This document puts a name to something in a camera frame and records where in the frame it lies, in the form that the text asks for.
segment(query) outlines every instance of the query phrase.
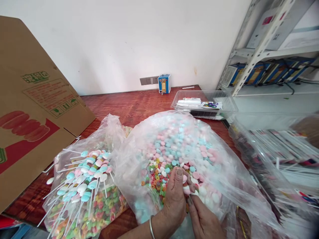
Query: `metal shelf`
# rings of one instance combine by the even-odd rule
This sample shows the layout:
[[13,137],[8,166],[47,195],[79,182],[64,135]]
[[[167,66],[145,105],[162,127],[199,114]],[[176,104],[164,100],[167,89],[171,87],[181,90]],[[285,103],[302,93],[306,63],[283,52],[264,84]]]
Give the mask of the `metal shelf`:
[[[237,97],[242,96],[275,96],[275,95],[302,95],[302,94],[318,94],[319,84],[307,84],[301,83],[301,85],[296,85],[294,83],[289,83],[290,87],[286,84],[283,86],[279,85],[269,85],[269,86],[243,86],[238,92]],[[235,89],[234,87],[225,87],[221,85],[222,90],[231,92]]]
[[[252,15],[252,11],[254,10],[255,5],[258,3],[257,0],[252,0],[252,3],[248,9],[246,17],[240,29],[240,33],[238,34],[235,44],[233,46],[232,53],[230,54],[230,57],[227,61],[227,64],[221,76],[221,79],[223,79],[226,73],[227,66],[230,65],[231,59],[234,56],[247,58],[247,64],[244,71],[241,74],[240,79],[237,81],[237,84],[231,88],[233,97],[234,96],[257,96],[257,95],[258,96],[259,95],[264,95],[264,96],[265,95],[289,95],[292,93],[292,90],[288,86],[279,87],[277,85],[273,85],[273,86],[263,86],[263,87],[253,87],[253,86],[249,87],[249,86],[245,86],[244,83],[246,81],[246,78],[249,76],[250,72],[253,70],[255,64],[257,64],[259,61],[265,58],[274,58],[274,57],[280,57],[280,56],[289,56],[289,55],[319,51],[319,45],[293,48],[293,49],[287,49],[287,50],[277,50],[277,51],[266,50],[268,42],[276,34],[276,29],[278,29],[280,24],[285,19],[285,18],[282,18],[281,16],[287,15],[287,13],[291,9],[295,1],[296,0],[283,0],[281,2],[280,6],[277,7],[277,11],[274,15],[275,17],[272,18],[271,23],[269,24],[268,30],[265,32],[263,38],[261,39],[256,49],[249,49],[249,48],[237,49],[238,42],[240,41],[243,35],[243,31],[245,30],[247,23]],[[295,94],[307,94],[309,92],[312,94],[319,93],[317,86],[309,87],[302,84],[300,86],[295,85],[294,87],[298,89],[298,90],[295,90],[296,91]],[[219,84],[218,84],[218,89],[219,88],[225,88],[221,85],[221,80],[219,81]]]
[[[297,55],[301,53],[308,53],[308,52],[315,52],[319,51],[319,45],[315,46],[305,46],[300,48],[293,48],[293,49],[287,49],[287,50],[278,50],[278,51],[272,51],[272,50],[265,50],[263,53],[257,55],[255,58],[255,61],[261,61],[265,58],[273,58],[278,56],[288,56],[288,55]],[[255,49],[250,48],[242,48],[242,49],[236,49],[233,52],[233,56],[241,56],[248,58],[248,60],[251,60],[251,58],[254,56]]]

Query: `red graphic on box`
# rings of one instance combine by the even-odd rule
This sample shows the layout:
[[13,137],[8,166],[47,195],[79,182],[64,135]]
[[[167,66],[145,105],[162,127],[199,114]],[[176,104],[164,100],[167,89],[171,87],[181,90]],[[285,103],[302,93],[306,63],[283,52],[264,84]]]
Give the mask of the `red graphic on box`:
[[4,158],[1,159],[0,174],[60,129],[48,119],[45,125],[41,125],[29,117],[23,111],[13,111],[0,118],[0,127],[24,137],[24,140],[1,149]]

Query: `plastic bag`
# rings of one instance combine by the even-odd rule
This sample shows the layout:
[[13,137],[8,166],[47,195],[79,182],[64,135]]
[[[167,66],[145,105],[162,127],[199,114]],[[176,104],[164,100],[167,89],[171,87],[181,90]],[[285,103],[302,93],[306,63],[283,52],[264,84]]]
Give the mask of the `plastic bag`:
[[[147,118],[135,126],[115,157],[112,162],[115,183],[138,223],[147,221],[163,206],[163,179],[159,179],[160,184],[156,182],[155,188],[152,186],[151,170],[157,170],[152,165],[160,162],[162,166],[163,161],[165,170],[172,169],[175,161],[174,164],[183,166],[192,175],[199,185],[199,197],[220,221],[229,210],[234,210],[235,203],[260,221],[281,229],[240,159],[209,125],[189,113],[167,111]],[[200,175],[198,180],[189,171],[190,162]],[[173,236],[194,237],[189,216]]]
[[[109,114],[88,138],[75,142],[55,157],[51,192],[57,189],[47,197],[43,206],[48,213],[45,225],[53,237],[93,237],[128,208],[123,195],[114,185],[110,172],[112,167],[109,165],[111,152],[125,140],[126,132],[129,129],[121,126],[119,117]],[[82,165],[80,162],[68,165],[81,160],[85,160],[85,163],[81,162]],[[103,163],[100,167],[95,164],[99,160]],[[81,167],[74,168],[83,165],[88,165],[89,170],[94,170],[90,167],[96,167],[96,172],[91,176],[88,170],[82,172]],[[74,169],[59,173],[68,168]],[[90,185],[98,190],[89,189]]]

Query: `bracelet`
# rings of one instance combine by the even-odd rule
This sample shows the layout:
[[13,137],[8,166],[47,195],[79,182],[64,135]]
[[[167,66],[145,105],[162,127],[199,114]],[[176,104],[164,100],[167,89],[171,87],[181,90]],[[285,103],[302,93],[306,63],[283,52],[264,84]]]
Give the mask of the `bracelet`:
[[151,222],[153,216],[154,216],[154,215],[152,215],[151,218],[150,218],[150,230],[151,230],[152,238],[155,239],[154,233],[153,233],[153,228],[152,228],[152,222]]

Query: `finger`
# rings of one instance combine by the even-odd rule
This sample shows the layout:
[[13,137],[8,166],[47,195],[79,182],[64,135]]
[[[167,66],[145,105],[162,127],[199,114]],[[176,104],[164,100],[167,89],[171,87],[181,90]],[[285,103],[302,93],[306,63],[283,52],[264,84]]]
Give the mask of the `finger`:
[[198,211],[199,217],[201,217],[207,210],[209,209],[205,206],[205,204],[201,201],[199,196],[191,195],[191,198],[193,200],[193,203]]
[[192,193],[195,193],[195,184],[192,182],[192,179],[188,172],[184,168],[181,168],[183,171],[183,174],[187,176],[187,184],[189,186],[189,189]]
[[198,212],[191,197],[188,197],[187,203],[188,203],[190,218],[192,220],[192,226],[193,226],[195,238],[198,238],[198,235],[201,229]]
[[180,167],[173,168],[167,184],[168,190],[175,190],[175,188],[181,189],[181,192],[183,192],[183,171]]

